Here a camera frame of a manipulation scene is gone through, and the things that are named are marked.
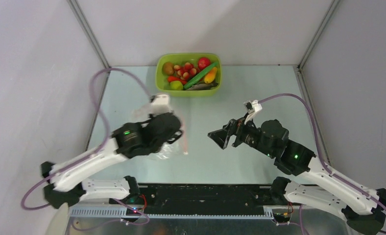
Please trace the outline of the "clear zip top bag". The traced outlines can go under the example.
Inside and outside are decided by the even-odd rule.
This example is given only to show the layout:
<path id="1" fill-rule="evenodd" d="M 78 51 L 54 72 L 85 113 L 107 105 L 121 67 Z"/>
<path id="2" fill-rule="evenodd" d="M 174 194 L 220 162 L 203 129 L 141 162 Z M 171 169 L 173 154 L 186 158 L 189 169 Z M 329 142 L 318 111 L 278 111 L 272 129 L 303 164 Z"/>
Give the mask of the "clear zip top bag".
<path id="1" fill-rule="evenodd" d="M 180 119 L 181 130 L 185 131 L 185 122 L 183 116 L 180 113 L 175 113 L 174 109 L 172 113 Z M 141 122 L 144 120 L 144 118 L 150 118 L 149 103 L 141 106 L 139 109 L 133 110 L 130 115 L 130 120 L 135 122 Z M 166 160 L 181 154 L 188 154 L 188 141 L 184 134 L 181 137 L 181 140 L 177 140 L 173 144 L 164 143 L 159 152 L 151 153 L 147 156 L 147 158 L 155 161 Z"/>

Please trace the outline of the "green pear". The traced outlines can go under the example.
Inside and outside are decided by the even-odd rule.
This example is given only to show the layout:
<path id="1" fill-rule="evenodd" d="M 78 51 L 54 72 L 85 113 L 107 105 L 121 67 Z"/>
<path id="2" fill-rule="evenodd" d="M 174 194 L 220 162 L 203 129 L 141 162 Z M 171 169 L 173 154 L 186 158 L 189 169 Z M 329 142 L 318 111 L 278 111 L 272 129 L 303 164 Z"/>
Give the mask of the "green pear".
<path id="1" fill-rule="evenodd" d="M 173 91 L 182 91 L 184 89 L 183 83 L 179 80 L 171 81 L 169 85 L 170 89 Z"/>

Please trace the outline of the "green plastic bin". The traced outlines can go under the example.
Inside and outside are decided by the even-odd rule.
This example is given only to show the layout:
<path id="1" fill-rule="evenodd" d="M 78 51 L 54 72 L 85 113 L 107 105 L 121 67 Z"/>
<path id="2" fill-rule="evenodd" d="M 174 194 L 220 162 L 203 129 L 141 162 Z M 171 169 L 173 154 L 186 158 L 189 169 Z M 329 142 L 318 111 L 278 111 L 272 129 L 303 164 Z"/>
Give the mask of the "green plastic bin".
<path id="1" fill-rule="evenodd" d="M 207 57 L 211 60 L 212 63 L 218 62 L 217 74 L 213 83 L 219 83 L 219 85 L 211 90 L 203 90 L 203 91 L 173 91 L 170 89 L 169 82 L 167 81 L 167 75 L 163 74 L 162 66 L 165 62 L 171 62 L 174 65 L 183 65 L 186 62 L 190 62 L 194 67 L 197 67 L 197 61 L 200 57 Z M 199 52 L 189 52 L 189 53 L 173 53 L 173 54 L 165 54 L 163 55 L 158 63 L 156 68 L 156 76 L 155 76 L 155 84 L 156 87 L 162 91 L 169 93 L 172 96 L 178 97 L 199 97 L 199 96 L 211 96 L 216 93 L 216 91 L 220 88 L 222 82 L 222 69 L 220 58 L 216 54 L 212 53 L 199 53 Z M 203 78 L 197 84 L 204 83 Z"/>

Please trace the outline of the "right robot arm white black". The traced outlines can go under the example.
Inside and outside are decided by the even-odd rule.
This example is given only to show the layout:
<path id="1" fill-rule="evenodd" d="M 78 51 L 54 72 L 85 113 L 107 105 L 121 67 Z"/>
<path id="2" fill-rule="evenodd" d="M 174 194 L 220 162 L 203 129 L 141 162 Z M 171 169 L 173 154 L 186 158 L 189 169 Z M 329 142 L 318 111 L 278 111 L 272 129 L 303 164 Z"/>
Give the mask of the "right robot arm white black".
<path id="1" fill-rule="evenodd" d="M 235 136 L 233 147 L 247 144 L 274 159 L 274 165 L 284 174 L 300 177 L 322 189 L 309 189 L 288 178 L 277 177 L 270 188 L 273 203 L 305 204 L 342 219 L 353 230 L 363 235 L 381 232 L 386 215 L 386 189 L 367 189 L 338 176 L 337 171 L 305 146 L 289 140 L 289 131 L 278 120 L 268 120 L 256 127 L 244 118 L 232 119 L 221 129 L 208 133 L 221 149 Z"/>

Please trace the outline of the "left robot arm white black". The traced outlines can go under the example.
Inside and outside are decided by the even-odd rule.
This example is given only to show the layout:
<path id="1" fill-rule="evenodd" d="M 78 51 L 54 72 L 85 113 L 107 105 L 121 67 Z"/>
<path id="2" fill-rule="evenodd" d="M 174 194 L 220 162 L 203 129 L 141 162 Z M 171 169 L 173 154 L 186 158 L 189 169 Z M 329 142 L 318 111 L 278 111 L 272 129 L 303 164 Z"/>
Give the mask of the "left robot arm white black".
<path id="1" fill-rule="evenodd" d="M 62 164 L 44 162 L 41 174 L 47 180 L 44 199 L 53 208 L 69 207 L 91 199 L 138 202 L 140 189 L 135 177 L 120 180 L 94 180 L 90 177 L 112 165 L 138 156 L 158 153 L 165 144 L 181 138 L 181 120 L 173 113 L 151 116 L 143 122 L 130 122 L 112 132 L 101 148 L 88 150 Z"/>

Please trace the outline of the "red chili pepper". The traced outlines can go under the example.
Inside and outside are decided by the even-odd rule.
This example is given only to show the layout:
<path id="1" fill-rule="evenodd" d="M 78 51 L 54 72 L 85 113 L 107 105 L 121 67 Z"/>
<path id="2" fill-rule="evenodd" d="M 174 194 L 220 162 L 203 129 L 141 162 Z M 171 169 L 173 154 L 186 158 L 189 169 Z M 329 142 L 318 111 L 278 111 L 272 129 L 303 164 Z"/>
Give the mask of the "red chili pepper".
<path id="1" fill-rule="evenodd" d="M 167 77 L 167 81 L 168 81 L 169 83 L 174 82 L 174 81 L 180 81 L 183 85 L 185 85 L 185 84 L 187 83 L 186 80 L 183 80 L 183 79 L 181 79 L 181 78 L 179 78 L 179 77 L 176 77 L 176 76 L 168 76 L 168 77 Z"/>

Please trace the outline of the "grey toy fish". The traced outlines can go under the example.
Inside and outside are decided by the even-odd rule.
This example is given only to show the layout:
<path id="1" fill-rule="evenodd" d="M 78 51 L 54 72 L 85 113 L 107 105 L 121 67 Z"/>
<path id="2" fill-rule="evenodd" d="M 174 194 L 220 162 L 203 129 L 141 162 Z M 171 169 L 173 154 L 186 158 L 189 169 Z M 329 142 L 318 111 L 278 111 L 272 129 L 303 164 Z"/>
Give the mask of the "grey toy fish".
<path id="1" fill-rule="evenodd" d="M 200 83 L 200 84 L 195 84 L 191 86 L 190 88 L 187 89 L 187 91 L 203 91 L 203 90 L 211 90 L 215 87 L 217 87 L 219 83 Z"/>

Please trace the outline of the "brown kiwi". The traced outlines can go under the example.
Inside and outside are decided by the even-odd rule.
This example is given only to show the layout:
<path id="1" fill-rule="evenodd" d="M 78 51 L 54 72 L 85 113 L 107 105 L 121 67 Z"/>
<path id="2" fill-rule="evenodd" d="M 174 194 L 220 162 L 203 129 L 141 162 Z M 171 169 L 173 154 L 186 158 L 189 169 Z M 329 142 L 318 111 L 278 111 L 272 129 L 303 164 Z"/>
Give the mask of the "brown kiwi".
<path id="1" fill-rule="evenodd" d="M 175 73 L 174 64 L 171 62 L 165 62 L 162 66 L 162 72 L 167 76 L 173 76 Z"/>

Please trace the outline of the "yellow orange mango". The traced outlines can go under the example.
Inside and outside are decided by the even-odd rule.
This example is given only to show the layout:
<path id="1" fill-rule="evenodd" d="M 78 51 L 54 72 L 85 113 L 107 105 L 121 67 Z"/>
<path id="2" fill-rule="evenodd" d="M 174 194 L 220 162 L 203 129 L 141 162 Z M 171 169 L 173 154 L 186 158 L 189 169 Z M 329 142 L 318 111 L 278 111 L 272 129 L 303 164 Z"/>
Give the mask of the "yellow orange mango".
<path id="1" fill-rule="evenodd" d="M 205 84 L 210 84 L 212 83 L 215 78 L 216 78 L 216 74 L 217 74 L 217 67 L 213 67 L 204 77 L 203 77 L 203 82 Z"/>

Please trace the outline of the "green cucumber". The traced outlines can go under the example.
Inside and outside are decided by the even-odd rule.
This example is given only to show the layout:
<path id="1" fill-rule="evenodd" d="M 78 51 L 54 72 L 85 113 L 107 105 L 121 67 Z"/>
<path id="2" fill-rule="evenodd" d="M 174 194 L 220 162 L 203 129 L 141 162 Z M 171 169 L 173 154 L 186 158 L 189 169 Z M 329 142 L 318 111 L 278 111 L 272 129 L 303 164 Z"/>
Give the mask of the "green cucumber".
<path id="1" fill-rule="evenodd" d="M 199 72 L 193 79 L 191 79 L 189 82 L 187 82 L 184 86 L 183 89 L 187 90 L 193 85 L 197 84 L 200 79 L 202 79 L 206 74 L 208 74 L 213 68 L 215 68 L 218 65 L 218 62 L 214 62 L 204 68 L 201 72 Z"/>

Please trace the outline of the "red apple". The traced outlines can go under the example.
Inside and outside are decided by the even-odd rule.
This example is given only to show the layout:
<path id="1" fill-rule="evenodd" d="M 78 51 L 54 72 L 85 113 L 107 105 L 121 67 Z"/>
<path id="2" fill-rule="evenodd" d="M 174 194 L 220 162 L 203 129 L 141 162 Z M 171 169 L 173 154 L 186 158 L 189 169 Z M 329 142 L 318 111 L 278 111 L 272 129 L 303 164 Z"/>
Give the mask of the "red apple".
<path id="1" fill-rule="evenodd" d="M 207 57 L 200 57 L 197 61 L 197 68 L 202 71 L 209 65 L 211 65 L 211 60 Z"/>

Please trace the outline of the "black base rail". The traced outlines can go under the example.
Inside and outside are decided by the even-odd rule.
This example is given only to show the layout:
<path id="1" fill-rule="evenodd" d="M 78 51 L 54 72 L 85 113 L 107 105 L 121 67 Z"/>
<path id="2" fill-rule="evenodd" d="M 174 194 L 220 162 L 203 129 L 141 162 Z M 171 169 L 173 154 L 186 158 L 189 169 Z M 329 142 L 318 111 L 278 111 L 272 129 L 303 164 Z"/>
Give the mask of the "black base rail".
<path id="1" fill-rule="evenodd" d="M 270 185 L 258 184 L 139 184 L 140 193 L 122 202 L 140 205 L 146 214 L 157 215 L 263 215 L 267 206 L 295 204 L 273 195 Z"/>

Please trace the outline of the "left aluminium corner post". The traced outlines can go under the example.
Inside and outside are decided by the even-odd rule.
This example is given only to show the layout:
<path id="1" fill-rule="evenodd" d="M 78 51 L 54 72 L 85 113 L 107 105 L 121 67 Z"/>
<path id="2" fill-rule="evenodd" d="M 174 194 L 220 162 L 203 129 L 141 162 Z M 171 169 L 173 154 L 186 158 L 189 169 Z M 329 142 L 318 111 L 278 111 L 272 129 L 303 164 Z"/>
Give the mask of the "left aluminium corner post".
<path id="1" fill-rule="evenodd" d="M 105 68 L 109 68 L 110 64 L 101 48 L 101 45 L 99 44 L 99 41 L 97 40 L 97 37 L 95 33 L 93 32 L 79 2 L 77 0 L 66 0 L 68 5 L 70 6 L 71 11 L 75 15 L 75 18 L 77 19 L 77 22 L 79 23 L 80 27 L 83 30 L 83 33 L 85 34 L 86 38 L 88 39 L 89 44 L 91 45 L 92 49 L 94 50 L 98 60 L 101 62 L 101 64 Z"/>

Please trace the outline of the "aluminium corner post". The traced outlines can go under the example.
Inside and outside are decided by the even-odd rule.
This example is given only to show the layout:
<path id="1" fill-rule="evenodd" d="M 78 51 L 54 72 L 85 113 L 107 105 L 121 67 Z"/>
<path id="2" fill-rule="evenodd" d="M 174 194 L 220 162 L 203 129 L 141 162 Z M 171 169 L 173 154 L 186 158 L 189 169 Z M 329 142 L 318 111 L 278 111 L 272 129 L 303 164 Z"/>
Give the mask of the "aluminium corner post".
<path id="1" fill-rule="evenodd" d="M 332 0 L 331 4 L 329 5 L 324 17 L 322 18 L 317 30 L 315 31 L 308 47 L 306 48 L 300 62 L 298 63 L 298 70 L 302 71 L 306 63 L 308 62 L 311 53 L 313 52 L 314 48 L 316 47 L 317 43 L 320 40 L 320 37 L 324 33 L 326 27 L 328 26 L 330 20 L 334 16 L 336 10 L 338 9 L 339 5 L 341 3 L 341 0 Z"/>
<path id="2" fill-rule="evenodd" d="M 98 60 L 101 62 L 101 64 L 105 68 L 109 68 L 110 64 L 101 48 L 101 45 L 99 44 L 99 41 L 97 40 L 97 37 L 95 33 L 93 32 L 79 2 L 77 0 L 66 0 L 68 5 L 70 6 L 71 11 L 75 15 L 75 18 L 77 19 L 77 22 L 79 23 L 80 27 L 83 30 L 83 33 L 85 34 L 86 38 L 88 39 L 89 44 L 91 45 L 92 49 L 94 50 Z"/>

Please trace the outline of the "right aluminium corner post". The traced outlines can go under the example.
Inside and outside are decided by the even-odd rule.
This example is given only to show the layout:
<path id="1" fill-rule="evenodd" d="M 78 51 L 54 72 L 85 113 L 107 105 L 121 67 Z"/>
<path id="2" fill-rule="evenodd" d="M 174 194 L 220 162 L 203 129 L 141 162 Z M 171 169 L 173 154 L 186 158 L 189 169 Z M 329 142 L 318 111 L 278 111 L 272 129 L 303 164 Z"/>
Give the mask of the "right aluminium corner post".
<path id="1" fill-rule="evenodd" d="M 300 62 L 298 63 L 298 70 L 302 71 L 306 63 L 308 62 L 311 53 L 313 52 L 314 48 L 316 47 L 317 43 L 320 40 L 320 37 L 324 33 L 326 27 L 328 26 L 330 20 L 334 16 L 336 10 L 338 9 L 339 5 L 341 3 L 341 0 L 332 0 L 331 4 L 329 5 L 324 17 L 322 18 L 317 30 L 315 31 L 308 47 L 306 48 Z"/>

